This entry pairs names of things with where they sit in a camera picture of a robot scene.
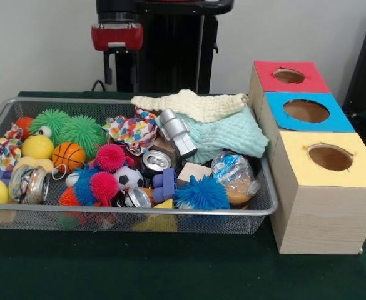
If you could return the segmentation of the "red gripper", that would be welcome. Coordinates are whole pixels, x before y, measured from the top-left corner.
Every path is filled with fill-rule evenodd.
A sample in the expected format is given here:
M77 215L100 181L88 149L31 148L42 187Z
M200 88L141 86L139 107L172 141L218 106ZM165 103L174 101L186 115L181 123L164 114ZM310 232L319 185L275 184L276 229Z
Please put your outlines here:
M112 84L109 64L112 48L125 48L130 52L130 81L137 83L137 53L143 45L143 27L140 23L98 23L91 26L91 39L97 51L104 51L104 82Z

